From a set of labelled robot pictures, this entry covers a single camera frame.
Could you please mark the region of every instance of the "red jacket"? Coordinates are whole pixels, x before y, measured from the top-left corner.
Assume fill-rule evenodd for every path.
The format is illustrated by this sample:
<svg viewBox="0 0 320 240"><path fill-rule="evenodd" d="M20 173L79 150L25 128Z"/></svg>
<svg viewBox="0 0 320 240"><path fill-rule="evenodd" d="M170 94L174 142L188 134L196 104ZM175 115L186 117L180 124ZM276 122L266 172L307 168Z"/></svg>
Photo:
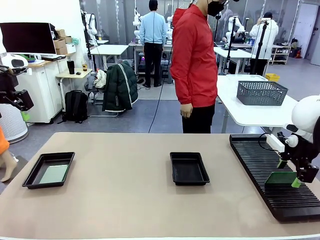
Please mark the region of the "red jacket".
<svg viewBox="0 0 320 240"><path fill-rule="evenodd" d="M173 53L170 73L181 104L194 108L208 107L216 102L218 68L213 34L206 17L196 5L188 8L173 30Z"/></svg>

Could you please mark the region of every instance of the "cardboard box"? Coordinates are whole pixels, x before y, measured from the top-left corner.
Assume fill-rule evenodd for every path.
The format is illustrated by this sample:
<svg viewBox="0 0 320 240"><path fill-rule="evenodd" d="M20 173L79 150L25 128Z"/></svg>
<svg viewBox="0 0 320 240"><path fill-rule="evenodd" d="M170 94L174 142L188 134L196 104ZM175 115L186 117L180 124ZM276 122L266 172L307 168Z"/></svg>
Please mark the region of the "cardboard box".
<svg viewBox="0 0 320 240"><path fill-rule="evenodd" d="M67 50L67 47L63 47L63 48L59 48L59 49L56 49L56 54L58 55L66 55L68 54L68 50Z"/></svg>
<svg viewBox="0 0 320 240"><path fill-rule="evenodd" d="M65 34L65 30L63 29L56 29L56 32L58 33L59 37L64 37L66 34Z"/></svg>
<svg viewBox="0 0 320 240"><path fill-rule="evenodd" d="M71 36L60 36L59 39L65 40L66 44L72 43L72 37Z"/></svg>
<svg viewBox="0 0 320 240"><path fill-rule="evenodd" d="M63 39L57 39L57 40L53 40L54 43L54 48L55 49L62 49L62 48L66 48L66 41Z"/></svg>
<svg viewBox="0 0 320 240"><path fill-rule="evenodd" d="M66 49L68 51L68 54L73 54L76 52L76 45L74 45L73 43L67 43Z"/></svg>

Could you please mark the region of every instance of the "black pants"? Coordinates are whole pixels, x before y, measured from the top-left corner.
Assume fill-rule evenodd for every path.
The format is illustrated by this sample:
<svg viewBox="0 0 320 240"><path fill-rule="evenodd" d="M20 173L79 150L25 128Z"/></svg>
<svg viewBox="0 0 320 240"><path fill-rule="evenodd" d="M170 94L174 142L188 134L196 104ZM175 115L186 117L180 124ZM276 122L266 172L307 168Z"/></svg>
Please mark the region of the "black pants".
<svg viewBox="0 0 320 240"><path fill-rule="evenodd" d="M160 83L160 63L162 55L162 44L149 43L144 44L144 59L145 59L145 84L151 84L151 65L154 64L154 85Z"/></svg>
<svg viewBox="0 0 320 240"><path fill-rule="evenodd" d="M193 108L190 118L182 117L183 133L210 134L214 114L215 105Z"/></svg>
<svg viewBox="0 0 320 240"><path fill-rule="evenodd" d="M256 59L251 59L250 60L250 74L251 75L260 75L260 76L264 76L264 72L265 72L265 67L268 63L267 59L258 59L257 63L256 63L256 69L255 69L255 73L254 73L254 66L255 66L255 62Z"/></svg>

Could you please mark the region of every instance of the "black face mask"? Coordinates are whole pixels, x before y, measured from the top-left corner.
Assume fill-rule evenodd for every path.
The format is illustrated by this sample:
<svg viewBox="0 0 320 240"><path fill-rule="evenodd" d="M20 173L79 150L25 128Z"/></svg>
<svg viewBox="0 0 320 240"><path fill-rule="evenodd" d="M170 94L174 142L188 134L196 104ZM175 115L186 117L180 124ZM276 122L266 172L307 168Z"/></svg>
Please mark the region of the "black face mask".
<svg viewBox="0 0 320 240"><path fill-rule="evenodd" d="M219 3L218 1L212 1L210 3L208 2L208 14L212 17L217 16L224 8L225 5L223 3Z"/></svg>

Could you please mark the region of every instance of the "black cup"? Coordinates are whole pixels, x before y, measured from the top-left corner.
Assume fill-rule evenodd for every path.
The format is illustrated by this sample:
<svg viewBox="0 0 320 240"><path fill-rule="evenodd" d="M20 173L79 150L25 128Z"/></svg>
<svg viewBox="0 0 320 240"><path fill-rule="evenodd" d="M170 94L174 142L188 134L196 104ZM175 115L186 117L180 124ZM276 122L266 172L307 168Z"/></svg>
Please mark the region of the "black cup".
<svg viewBox="0 0 320 240"><path fill-rule="evenodd" d="M66 64L68 65L69 74L75 74L75 62L68 60Z"/></svg>

